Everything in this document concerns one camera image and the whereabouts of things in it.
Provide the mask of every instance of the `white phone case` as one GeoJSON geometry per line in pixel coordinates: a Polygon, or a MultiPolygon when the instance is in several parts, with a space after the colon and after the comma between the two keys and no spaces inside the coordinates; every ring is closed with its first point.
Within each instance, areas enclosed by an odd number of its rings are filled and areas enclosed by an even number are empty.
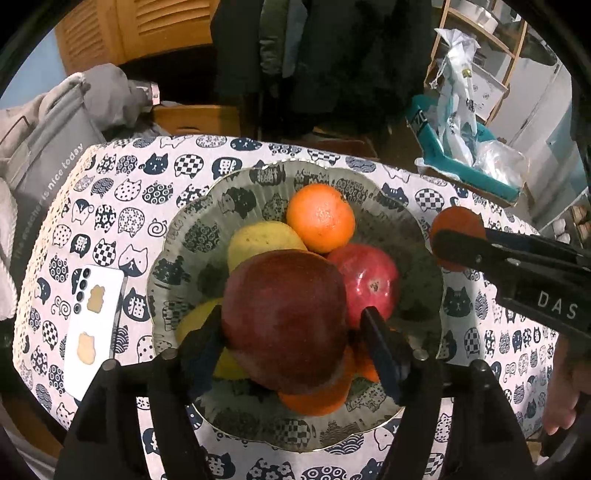
{"type": "Polygon", "coordinates": [[[75,399],[81,401],[94,379],[101,364],[113,358],[113,334],[119,325],[121,310],[119,298],[125,288],[126,278],[121,270],[98,265],[85,265],[78,280],[76,295],[83,298],[74,304],[70,317],[64,355],[64,388],[75,399]],[[86,281],[82,290],[80,284],[86,281]],[[84,363],[78,353],[79,342],[86,345],[82,357],[89,356],[93,344],[94,361],[84,363]]]}

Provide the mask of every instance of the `cat print tablecloth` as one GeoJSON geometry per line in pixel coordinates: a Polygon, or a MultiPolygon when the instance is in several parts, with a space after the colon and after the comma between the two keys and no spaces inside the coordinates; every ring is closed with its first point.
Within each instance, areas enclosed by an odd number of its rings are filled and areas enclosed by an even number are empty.
{"type": "MultiPolygon", "coordinates": [[[[536,233],[522,220],[464,188],[361,158],[212,135],[106,144],[97,150],[69,192],[37,278],[33,306],[27,318],[18,319],[28,324],[22,338],[16,340],[15,364],[28,388],[64,427],[69,427],[77,408],[63,388],[63,357],[75,304],[72,285],[82,266],[95,263],[125,273],[115,356],[122,364],[149,361],[154,340],[147,277],[175,214],[233,171],[292,159],[350,168],[368,176],[385,195],[414,215],[426,239],[434,217],[451,205],[481,214],[490,228],[536,233]]],[[[524,434],[537,430],[552,374],[556,333],[499,307],[494,300],[495,286],[478,271],[444,271],[444,282],[441,357],[454,364],[467,365],[476,358],[488,362],[524,434]]],[[[442,403],[426,478],[439,475],[452,407],[451,401],[442,403]]],[[[371,432],[351,432],[336,446],[289,453],[228,437],[204,421],[193,407],[187,412],[207,450],[214,477],[248,480],[372,480],[403,413],[371,432]]],[[[138,399],[138,414],[152,478],[161,480],[164,470],[146,399],[138,399]]]]}

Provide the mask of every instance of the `plastic bag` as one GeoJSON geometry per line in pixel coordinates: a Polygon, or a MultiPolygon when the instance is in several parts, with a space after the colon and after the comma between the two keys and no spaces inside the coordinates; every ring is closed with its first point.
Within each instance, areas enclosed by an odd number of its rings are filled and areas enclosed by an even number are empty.
{"type": "Polygon", "coordinates": [[[478,42],[460,30],[436,28],[450,47],[431,88],[443,75],[445,83],[437,103],[438,136],[446,154],[471,167],[476,144],[476,115],[472,86],[472,59],[478,42]]]}
{"type": "Polygon", "coordinates": [[[474,168],[505,185],[520,189],[527,179],[530,162],[514,148],[498,140],[480,142],[474,168]]]}

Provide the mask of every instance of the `metal bolt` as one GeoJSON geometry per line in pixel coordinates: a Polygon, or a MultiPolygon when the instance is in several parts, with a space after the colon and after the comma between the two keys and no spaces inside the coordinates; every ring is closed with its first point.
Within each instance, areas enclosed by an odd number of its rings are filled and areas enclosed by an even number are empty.
{"type": "Polygon", "coordinates": [[[105,371],[113,370],[117,366],[117,360],[114,358],[109,358],[103,362],[102,368],[105,371]]]}
{"type": "Polygon", "coordinates": [[[429,358],[429,354],[426,350],[417,348],[416,350],[413,350],[413,357],[417,360],[420,360],[421,362],[424,362],[427,358],[429,358]]]}
{"type": "Polygon", "coordinates": [[[176,348],[167,348],[164,352],[160,354],[160,356],[164,360],[172,360],[177,356],[178,350],[176,348]]]}
{"type": "Polygon", "coordinates": [[[486,370],[488,370],[488,364],[484,361],[484,360],[473,360],[470,363],[474,368],[476,368],[477,370],[480,370],[481,372],[486,372],[486,370]]]}

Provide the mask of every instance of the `ceramic bowl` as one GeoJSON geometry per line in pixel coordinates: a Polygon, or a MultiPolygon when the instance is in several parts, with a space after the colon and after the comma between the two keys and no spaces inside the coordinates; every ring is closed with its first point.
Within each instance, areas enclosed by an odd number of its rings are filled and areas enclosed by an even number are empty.
{"type": "MultiPolygon", "coordinates": [[[[417,221],[363,174],[300,160],[238,170],[176,215],[148,279],[156,353],[177,346],[174,330],[186,313],[206,300],[222,297],[232,234],[250,223],[283,220],[294,193],[320,182],[338,189],[353,207],[352,241],[379,247],[397,263],[400,303],[388,323],[405,333],[413,347],[437,355],[443,278],[417,221]]],[[[214,380],[213,388],[194,404],[225,434],[296,452],[335,445],[384,424],[400,409],[386,397],[381,384],[364,378],[354,380],[338,411],[321,417],[293,413],[275,393],[250,380],[214,380]]]]}

